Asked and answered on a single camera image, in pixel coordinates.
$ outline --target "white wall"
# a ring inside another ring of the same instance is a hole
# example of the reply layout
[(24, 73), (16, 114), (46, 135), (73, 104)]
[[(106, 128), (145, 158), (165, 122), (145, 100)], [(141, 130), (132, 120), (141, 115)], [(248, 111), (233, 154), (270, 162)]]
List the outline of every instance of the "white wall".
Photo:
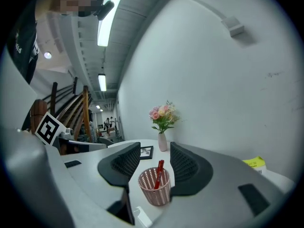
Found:
[(81, 92), (83, 92), (83, 90), (84, 90), (83, 83), (79, 79), (77, 79), (75, 94), (79, 95)]
[[(36, 69), (30, 86), (37, 93), (37, 99), (43, 99), (44, 97), (52, 93), (53, 83), (57, 82), (57, 90), (69, 86), (73, 83), (73, 78), (69, 73), (60, 73), (44, 69)], [(64, 99), (56, 104), (55, 111), (57, 111), (66, 101), (68, 101), (73, 94), (67, 95)]]
[[(200, 3), (236, 16), (246, 33), (231, 38)], [(270, 0), (170, 0), (126, 61), (118, 92), (125, 140), (157, 139), (148, 112), (170, 100), (181, 120), (166, 132), (169, 141), (240, 159), (260, 155), (295, 180), (303, 155), (301, 50)]]
[(102, 113), (96, 113), (97, 125), (104, 124)]

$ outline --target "flower vase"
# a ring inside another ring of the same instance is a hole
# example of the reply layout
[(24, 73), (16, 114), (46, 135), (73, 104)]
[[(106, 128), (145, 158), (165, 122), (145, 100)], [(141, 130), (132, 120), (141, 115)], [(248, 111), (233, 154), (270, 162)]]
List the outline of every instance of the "flower vase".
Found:
[(167, 139), (166, 139), (166, 135), (164, 133), (158, 134), (158, 146), (161, 151), (166, 151), (168, 149)]

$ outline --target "wooden beam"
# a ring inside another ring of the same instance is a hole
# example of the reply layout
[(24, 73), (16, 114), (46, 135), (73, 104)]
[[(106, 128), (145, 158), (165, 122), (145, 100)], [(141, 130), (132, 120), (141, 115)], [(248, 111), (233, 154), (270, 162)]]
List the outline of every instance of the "wooden beam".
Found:
[(70, 104), (68, 104), (65, 109), (56, 117), (56, 119), (58, 121), (61, 120), (61, 118), (63, 117), (63, 115), (67, 112), (67, 110), (72, 106), (72, 104), (74, 104), (80, 97), (82, 97), (82, 93), (79, 94), (77, 97), (75, 97), (74, 100), (72, 100), (72, 102), (70, 102)]
[(79, 110), (77, 111), (77, 113), (76, 113), (74, 119), (72, 120), (71, 124), (68, 126), (69, 128), (74, 129), (73, 127), (74, 127), (74, 125), (75, 125), (75, 122), (76, 122), (76, 120), (79, 118), (80, 114), (82, 113), (83, 107), (84, 107), (83, 104), (82, 104), (81, 107), (79, 107)]
[(89, 97), (88, 97), (88, 86), (84, 86), (83, 90), (83, 115), (84, 115), (84, 124), (85, 124), (85, 133), (89, 136), (90, 142), (92, 142), (90, 122), (89, 122)]
[(74, 112), (78, 109), (78, 107), (80, 106), (80, 104), (83, 103), (82, 101), (83, 101), (83, 99), (81, 99), (81, 100), (77, 103), (77, 105), (74, 107), (74, 109), (72, 109), (72, 111), (70, 112), (70, 114), (67, 116), (67, 118), (66, 118), (65, 121), (63, 122), (63, 125), (64, 125), (65, 127), (68, 127), (68, 126), (67, 126), (68, 122), (70, 121), (71, 117), (73, 116)]

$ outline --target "yellow label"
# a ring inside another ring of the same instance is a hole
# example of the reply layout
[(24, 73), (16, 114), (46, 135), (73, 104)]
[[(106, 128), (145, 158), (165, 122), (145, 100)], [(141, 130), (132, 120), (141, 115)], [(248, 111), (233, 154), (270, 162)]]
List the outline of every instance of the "yellow label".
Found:
[(261, 167), (265, 165), (265, 161), (260, 156), (257, 156), (250, 160), (243, 160), (243, 162), (245, 162), (247, 165), (249, 165), (252, 168)]

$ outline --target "picture frame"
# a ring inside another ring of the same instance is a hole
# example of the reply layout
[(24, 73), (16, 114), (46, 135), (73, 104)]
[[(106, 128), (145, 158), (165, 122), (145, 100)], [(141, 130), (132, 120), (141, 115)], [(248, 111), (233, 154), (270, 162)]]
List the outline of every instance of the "picture frame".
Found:
[(153, 146), (141, 147), (141, 160), (151, 160), (153, 157)]

